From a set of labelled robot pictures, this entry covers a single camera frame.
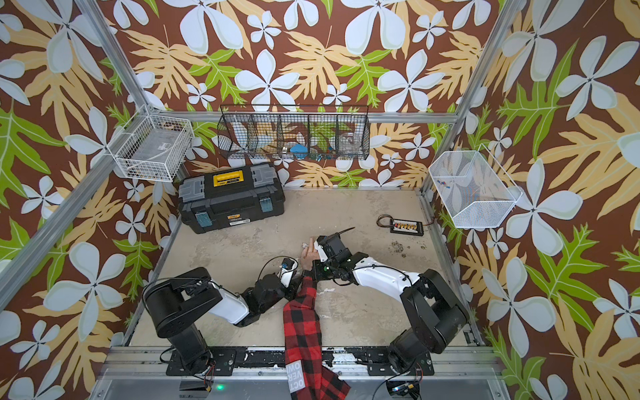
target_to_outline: blue object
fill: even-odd
[[[271,197],[261,198],[260,208],[262,209],[262,212],[273,211],[273,203],[271,202]]]
[[[309,150],[306,146],[303,145],[295,145],[291,148],[291,152],[296,154],[296,158],[302,160],[307,157]]]
[[[213,223],[211,222],[211,218],[206,211],[196,212],[196,220],[198,221],[198,224],[200,224],[200,226],[203,228],[213,225]]]

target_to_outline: concrete floor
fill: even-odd
[[[285,213],[244,225],[197,235],[183,225],[169,252],[161,277],[176,276],[205,267],[212,278],[232,292],[253,286],[260,268],[277,255],[299,257],[310,236],[328,235],[345,228],[342,235],[352,253],[363,252],[405,271],[441,271],[429,233],[425,236],[391,234],[376,226],[380,214],[424,221],[414,191],[287,191]],[[273,261],[265,273],[279,266]],[[281,300],[256,323],[238,328],[206,314],[196,325],[210,346],[284,346]],[[339,287],[318,283],[316,312],[320,317],[324,346],[387,346],[410,327],[400,302],[368,287]],[[454,340],[466,344],[462,334]],[[135,329],[132,346],[164,346],[145,312]]]

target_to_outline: toolbox label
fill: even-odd
[[[234,226],[234,225],[240,225],[241,223],[247,223],[247,222],[251,222],[251,220],[247,218],[246,220],[230,222],[229,225]]]

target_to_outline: human hand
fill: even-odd
[[[316,240],[313,237],[310,237],[309,246],[302,249],[302,254],[300,255],[300,265],[302,266],[302,269],[306,271],[311,271],[314,260],[320,259],[320,254],[314,247],[315,241]]]

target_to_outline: floor stain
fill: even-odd
[[[404,250],[404,246],[401,243],[398,243],[396,241],[391,242],[391,247],[393,251],[396,253],[402,253]]]

